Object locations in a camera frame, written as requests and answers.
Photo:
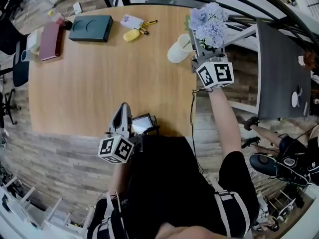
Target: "forearm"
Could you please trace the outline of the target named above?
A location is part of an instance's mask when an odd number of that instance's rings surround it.
[[[241,151],[241,136],[236,116],[221,88],[209,93],[223,156]]]
[[[117,191],[118,194],[124,192],[129,166],[129,163],[115,165],[111,183],[108,187],[108,191],[110,192],[111,196],[115,195],[115,191]]]

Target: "white cube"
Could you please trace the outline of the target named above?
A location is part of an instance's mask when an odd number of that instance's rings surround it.
[[[121,135],[100,140],[98,157],[111,164],[126,163],[133,151],[134,144]]]
[[[233,64],[230,62],[205,62],[196,72],[206,89],[234,83]]]

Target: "white cup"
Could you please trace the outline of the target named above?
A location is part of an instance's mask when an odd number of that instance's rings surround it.
[[[24,50],[24,51],[22,51],[22,54],[21,54],[21,61],[22,62],[32,61],[32,60],[35,60],[36,57],[37,57],[37,55],[35,53],[33,53],[32,51]]]
[[[188,34],[182,34],[179,36],[177,42],[174,43],[168,50],[167,58],[170,62],[175,64],[180,63],[189,55],[190,52],[193,51],[191,42],[186,45],[186,43],[189,42],[189,40],[190,37]]]

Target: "dark gray tabletop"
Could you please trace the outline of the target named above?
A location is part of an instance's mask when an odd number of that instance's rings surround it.
[[[258,116],[260,118],[306,117],[310,104],[310,70],[299,65],[298,56],[304,50],[289,37],[271,28],[261,20],[257,21],[260,57],[261,89]],[[300,107],[293,108],[291,96],[300,86]]]

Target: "wooden floor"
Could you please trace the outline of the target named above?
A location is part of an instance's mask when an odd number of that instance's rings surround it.
[[[59,0],[57,7],[68,15],[73,10],[72,5],[75,1],[80,1],[84,11],[104,7],[102,0]],[[41,6],[27,0],[24,10],[17,14],[14,23],[22,33],[28,33],[48,22],[46,15]],[[232,59],[234,54],[237,56],[235,63],[238,63],[234,65],[234,69],[237,70],[239,80],[232,87],[225,89],[225,92],[229,98],[250,104],[256,99],[256,61],[248,59],[248,54],[245,55],[243,50],[236,52],[234,49],[230,52]],[[2,69],[11,67],[12,57],[0,53],[0,63]],[[13,88],[12,75],[6,75],[6,78],[4,91],[9,92]],[[18,176],[26,189],[33,186],[37,188],[31,197],[35,203],[46,209],[62,197],[64,201],[59,209],[66,213],[71,211],[71,219],[76,223],[81,222],[87,214],[86,208],[94,206],[99,195],[107,189],[113,171],[113,165],[102,162],[97,157],[99,139],[34,132],[30,124],[28,84],[16,88],[15,101],[22,110],[13,114],[18,122],[15,126],[5,118],[6,129],[10,135],[7,150],[0,152],[2,164]],[[235,112],[246,119],[251,116],[239,110]],[[205,174],[218,173],[222,162],[221,149],[211,105],[205,95],[197,96],[194,125],[199,163]],[[261,125],[271,130],[289,133],[291,136],[297,136],[302,132],[287,121],[268,120],[263,121]],[[252,131],[246,131],[242,125],[241,132],[243,139],[256,135]],[[264,139],[261,144],[270,146]],[[248,159],[252,152],[252,148],[243,150],[249,167]],[[268,180],[268,177],[262,174],[255,176],[253,183],[256,190],[261,190],[264,195],[269,195],[283,186],[280,181]]]

